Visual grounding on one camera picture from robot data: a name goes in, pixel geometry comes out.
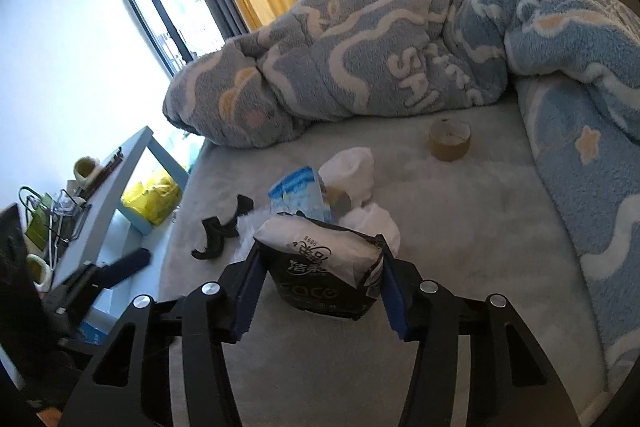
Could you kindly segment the black white tissue pack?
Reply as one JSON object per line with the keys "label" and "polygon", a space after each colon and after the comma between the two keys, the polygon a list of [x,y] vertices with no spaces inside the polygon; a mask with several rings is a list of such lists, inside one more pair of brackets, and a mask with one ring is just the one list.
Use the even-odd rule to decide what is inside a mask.
{"label": "black white tissue pack", "polygon": [[390,252],[381,235],[281,213],[254,241],[280,297],[297,310],[358,321],[380,295]]}

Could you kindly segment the white sock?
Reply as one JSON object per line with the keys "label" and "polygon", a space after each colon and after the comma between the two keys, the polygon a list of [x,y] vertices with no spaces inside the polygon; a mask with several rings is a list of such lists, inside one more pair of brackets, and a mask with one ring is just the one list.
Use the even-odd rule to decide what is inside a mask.
{"label": "white sock", "polygon": [[341,217],[341,227],[375,237],[382,235],[394,257],[398,256],[401,235],[390,213],[375,202],[354,208]]}
{"label": "white sock", "polygon": [[327,187],[345,192],[354,207],[365,204],[372,196],[374,185],[374,157],[369,147],[341,150],[319,169],[319,176]]}

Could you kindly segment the blue white plastic wrapper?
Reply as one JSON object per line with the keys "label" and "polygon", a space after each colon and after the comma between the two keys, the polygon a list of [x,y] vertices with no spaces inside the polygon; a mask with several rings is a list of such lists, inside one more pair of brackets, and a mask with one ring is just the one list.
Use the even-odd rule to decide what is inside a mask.
{"label": "blue white plastic wrapper", "polygon": [[272,213],[297,215],[329,223],[330,206],[324,201],[320,176],[314,168],[305,166],[288,173],[268,191]]}

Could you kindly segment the green fluffy slipper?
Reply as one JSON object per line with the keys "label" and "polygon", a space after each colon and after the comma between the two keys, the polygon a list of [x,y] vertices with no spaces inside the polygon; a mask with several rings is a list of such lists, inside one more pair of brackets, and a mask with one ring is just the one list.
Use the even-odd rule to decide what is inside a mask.
{"label": "green fluffy slipper", "polygon": [[26,256],[26,269],[39,294],[45,294],[51,287],[53,272],[47,262],[41,257],[28,254]]}
{"label": "green fluffy slipper", "polygon": [[102,164],[93,157],[84,156],[75,162],[73,174],[77,183],[77,192],[96,188],[101,182]]}

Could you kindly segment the light blue low table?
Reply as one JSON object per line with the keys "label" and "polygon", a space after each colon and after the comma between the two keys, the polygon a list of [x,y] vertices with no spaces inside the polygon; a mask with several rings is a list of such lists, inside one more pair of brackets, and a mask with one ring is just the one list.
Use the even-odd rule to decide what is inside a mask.
{"label": "light blue low table", "polygon": [[93,305],[106,314],[121,314],[130,300],[139,294],[156,297],[160,292],[160,269],[172,231],[171,218],[161,225],[151,225],[122,205],[122,195],[138,182],[146,182],[157,171],[175,174],[178,187],[185,188],[186,170],[198,155],[202,141],[181,131],[169,134],[144,127],[119,147],[124,159],[96,190],[77,239],[70,242],[54,272],[52,285],[60,285],[66,277],[86,262],[110,265],[138,247],[151,251],[150,264],[112,289],[102,291]]}

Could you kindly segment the green tote bag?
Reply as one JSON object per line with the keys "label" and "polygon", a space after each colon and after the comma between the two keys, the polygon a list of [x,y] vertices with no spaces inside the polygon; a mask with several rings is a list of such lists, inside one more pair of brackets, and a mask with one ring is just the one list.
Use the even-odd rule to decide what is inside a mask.
{"label": "green tote bag", "polygon": [[25,210],[26,237],[44,251],[52,227],[52,196],[48,193],[41,195],[29,186],[22,186],[18,190],[18,200]]}

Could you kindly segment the black crumpled sock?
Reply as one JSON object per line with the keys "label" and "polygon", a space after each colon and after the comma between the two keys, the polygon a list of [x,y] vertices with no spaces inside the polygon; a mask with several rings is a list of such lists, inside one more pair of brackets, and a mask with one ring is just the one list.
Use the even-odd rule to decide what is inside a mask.
{"label": "black crumpled sock", "polygon": [[202,251],[193,249],[191,256],[196,260],[213,260],[219,258],[224,252],[224,245],[227,239],[234,239],[239,236],[238,221],[254,209],[254,200],[239,194],[236,196],[236,208],[232,218],[225,223],[221,223],[216,216],[206,218],[201,221],[205,231],[206,245]]}

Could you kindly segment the yellow plastic bag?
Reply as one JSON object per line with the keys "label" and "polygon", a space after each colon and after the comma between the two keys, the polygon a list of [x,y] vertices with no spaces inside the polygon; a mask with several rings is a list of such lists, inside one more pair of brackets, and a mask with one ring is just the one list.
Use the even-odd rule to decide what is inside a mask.
{"label": "yellow plastic bag", "polygon": [[180,204],[182,190],[169,174],[160,170],[145,183],[138,182],[122,195],[122,205],[157,227]]}

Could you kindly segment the grey bed mattress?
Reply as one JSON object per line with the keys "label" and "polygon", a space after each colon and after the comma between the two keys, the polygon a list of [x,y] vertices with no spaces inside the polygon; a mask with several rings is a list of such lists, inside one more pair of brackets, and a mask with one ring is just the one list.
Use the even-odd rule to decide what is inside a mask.
{"label": "grey bed mattress", "polygon": [[[340,150],[374,157],[373,202],[400,232],[399,258],[454,295],[505,295],[544,348],[583,423],[608,401],[605,364],[577,256],[537,176],[518,104],[504,100],[458,113],[472,129],[469,153],[434,158],[431,116],[316,124],[265,150],[206,144],[183,194],[160,276],[171,300],[220,277],[235,242],[213,261],[202,222],[228,219],[246,195],[267,205],[268,188]],[[388,325],[381,303],[359,321],[296,310],[265,283],[250,330],[224,350],[247,426],[393,426],[408,391],[416,345]]]}

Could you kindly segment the brown tape roll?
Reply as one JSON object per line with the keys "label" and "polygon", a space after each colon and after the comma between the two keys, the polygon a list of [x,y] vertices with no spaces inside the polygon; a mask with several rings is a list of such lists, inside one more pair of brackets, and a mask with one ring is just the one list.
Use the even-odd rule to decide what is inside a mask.
{"label": "brown tape roll", "polygon": [[471,126],[454,118],[439,119],[427,132],[427,145],[431,154],[441,161],[455,161],[469,152],[472,139]]}

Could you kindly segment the blue patterned fleece duvet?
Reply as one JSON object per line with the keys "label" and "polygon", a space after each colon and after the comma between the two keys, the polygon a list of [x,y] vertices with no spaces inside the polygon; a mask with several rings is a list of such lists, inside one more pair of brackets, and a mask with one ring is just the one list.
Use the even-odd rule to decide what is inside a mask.
{"label": "blue patterned fleece duvet", "polygon": [[639,19],[622,2],[298,0],[186,65],[163,112],[264,148],[316,121],[489,105],[510,81],[618,388],[639,356]]}

